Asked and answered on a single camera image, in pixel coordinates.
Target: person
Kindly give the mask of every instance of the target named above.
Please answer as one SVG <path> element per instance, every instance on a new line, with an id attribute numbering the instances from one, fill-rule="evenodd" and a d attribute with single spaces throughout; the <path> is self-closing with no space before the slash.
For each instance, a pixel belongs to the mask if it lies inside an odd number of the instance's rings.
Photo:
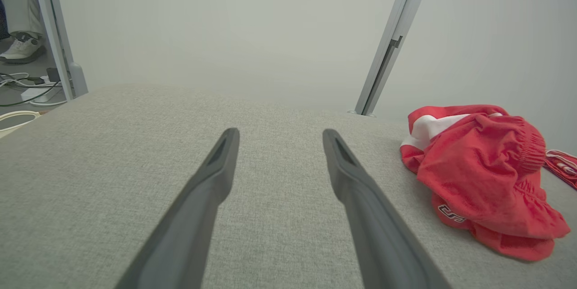
<path id="1" fill-rule="evenodd" d="M 14 42 L 0 54 L 0 61 L 27 64 L 35 61 L 45 51 L 42 45 L 43 25 L 38 0 L 4 0 L 8 32 Z"/>

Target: shoe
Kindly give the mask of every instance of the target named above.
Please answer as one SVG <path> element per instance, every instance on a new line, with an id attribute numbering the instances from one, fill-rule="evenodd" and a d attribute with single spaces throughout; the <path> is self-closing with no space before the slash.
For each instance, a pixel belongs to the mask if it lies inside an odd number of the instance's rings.
<path id="1" fill-rule="evenodd" d="M 41 41 L 26 32 L 18 32 L 10 49 L 0 55 L 0 61 L 9 64 L 27 64 L 35 61 L 46 48 Z"/>

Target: beige pants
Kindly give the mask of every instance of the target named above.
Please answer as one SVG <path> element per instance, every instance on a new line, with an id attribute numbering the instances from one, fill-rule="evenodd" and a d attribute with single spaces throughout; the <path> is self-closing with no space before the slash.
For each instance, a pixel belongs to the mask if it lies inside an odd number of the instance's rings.
<path id="1" fill-rule="evenodd" d="M 33 37 L 44 34 L 38 0 L 2 0 L 6 9 L 8 32 L 27 32 Z"/>

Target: white wall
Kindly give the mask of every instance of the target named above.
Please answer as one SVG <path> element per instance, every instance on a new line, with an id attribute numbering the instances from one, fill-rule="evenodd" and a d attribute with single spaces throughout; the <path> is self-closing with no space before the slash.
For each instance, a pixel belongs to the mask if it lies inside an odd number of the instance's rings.
<path id="1" fill-rule="evenodd" d="M 495 104 L 577 154 L 577 0 L 422 0 L 374 113 Z"/>
<path id="2" fill-rule="evenodd" d="M 354 109 L 394 0 L 60 0 L 89 90 L 151 82 Z"/>

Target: white power strip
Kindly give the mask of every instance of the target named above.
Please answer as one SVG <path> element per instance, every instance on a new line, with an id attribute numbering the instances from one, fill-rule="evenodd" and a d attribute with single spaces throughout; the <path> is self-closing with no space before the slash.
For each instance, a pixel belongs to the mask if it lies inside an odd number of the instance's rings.
<path id="1" fill-rule="evenodd" d="M 42 85 L 52 86 L 52 85 L 54 85 L 54 83 L 46 83 L 46 84 L 42 84 Z M 29 88 L 29 89 L 25 90 L 24 92 L 22 92 L 22 94 L 20 94 L 20 96 L 22 96 L 23 101 L 29 101 L 31 98 L 34 98 L 34 97 L 42 94 L 43 92 L 46 92 L 46 90 L 47 90 L 47 88 Z M 50 91 L 48 91 L 43 96 L 35 98 L 34 102 L 38 102 L 38 103 L 48 102 L 52 98 L 52 96 L 55 96 L 56 93 L 58 93 L 58 92 L 60 92 L 60 87 L 52 88 Z"/>

